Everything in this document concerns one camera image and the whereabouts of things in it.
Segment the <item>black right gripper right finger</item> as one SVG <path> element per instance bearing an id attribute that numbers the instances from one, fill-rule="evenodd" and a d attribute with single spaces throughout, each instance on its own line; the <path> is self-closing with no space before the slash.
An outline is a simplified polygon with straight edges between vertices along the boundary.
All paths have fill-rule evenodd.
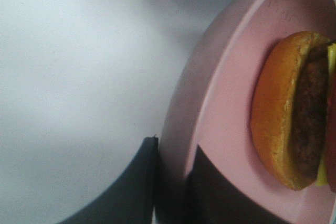
<path id="1" fill-rule="evenodd" d="M 185 195 L 185 223 L 286 223 L 241 193 L 200 147 Z"/>

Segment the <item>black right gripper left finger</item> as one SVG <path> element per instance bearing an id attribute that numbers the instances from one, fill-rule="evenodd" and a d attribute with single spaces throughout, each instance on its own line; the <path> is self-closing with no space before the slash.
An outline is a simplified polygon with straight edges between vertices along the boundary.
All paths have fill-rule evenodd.
<path id="1" fill-rule="evenodd" d="M 118 179 L 62 223 L 152 223 L 159 139 L 146 137 Z"/>

